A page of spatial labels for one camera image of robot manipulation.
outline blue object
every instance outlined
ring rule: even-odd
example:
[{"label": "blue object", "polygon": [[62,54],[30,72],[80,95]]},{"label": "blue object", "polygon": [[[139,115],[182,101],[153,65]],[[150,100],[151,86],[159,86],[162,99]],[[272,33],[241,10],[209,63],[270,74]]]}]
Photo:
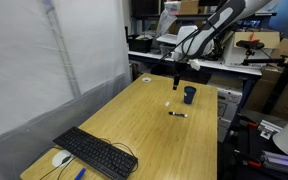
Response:
[{"label": "blue object", "polygon": [[76,178],[75,178],[74,180],[80,180],[81,177],[84,175],[85,171],[86,171],[86,169],[83,168],[83,169],[78,173],[78,175],[76,176]]},{"label": "blue object", "polygon": [[192,86],[185,86],[184,88],[184,103],[192,104],[196,88]]}]

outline black keyboard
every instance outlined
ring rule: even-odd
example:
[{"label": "black keyboard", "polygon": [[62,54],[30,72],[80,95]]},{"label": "black keyboard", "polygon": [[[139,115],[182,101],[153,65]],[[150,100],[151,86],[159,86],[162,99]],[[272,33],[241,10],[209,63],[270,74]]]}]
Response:
[{"label": "black keyboard", "polygon": [[57,137],[54,142],[111,179],[127,179],[137,158],[77,127]]}]

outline white curtain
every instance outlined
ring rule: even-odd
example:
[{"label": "white curtain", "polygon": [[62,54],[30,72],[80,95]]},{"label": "white curtain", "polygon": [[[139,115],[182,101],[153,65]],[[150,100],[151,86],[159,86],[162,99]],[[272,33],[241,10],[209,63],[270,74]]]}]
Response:
[{"label": "white curtain", "polygon": [[[0,153],[21,133],[18,144],[51,143],[129,83],[120,0],[0,0]],[[16,156],[29,162],[26,148]]]}]

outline pen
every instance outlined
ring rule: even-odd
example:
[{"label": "pen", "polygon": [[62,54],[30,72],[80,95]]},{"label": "pen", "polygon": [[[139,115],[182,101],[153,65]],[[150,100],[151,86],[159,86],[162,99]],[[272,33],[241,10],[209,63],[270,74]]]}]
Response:
[{"label": "pen", "polygon": [[78,173],[78,175],[75,177],[74,180],[80,180],[81,177],[84,175],[85,171],[86,171],[86,169],[83,168],[83,169]]},{"label": "pen", "polygon": [[181,116],[181,117],[185,117],[187,118],[187,114],[181,114],[181,113],[176,113],[176,112],[168,112],[169,115],[173,115],[173,116]]}]

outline blue cup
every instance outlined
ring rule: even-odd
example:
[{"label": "blue cup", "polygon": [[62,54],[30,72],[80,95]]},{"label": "blue cup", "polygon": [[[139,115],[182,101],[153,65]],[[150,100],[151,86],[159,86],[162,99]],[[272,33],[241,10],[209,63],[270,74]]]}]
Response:
[{"label": "blue cup", "polygon": [[192,86],[185,86],[184,88],[184,103],[192,104],[196,88]]}]

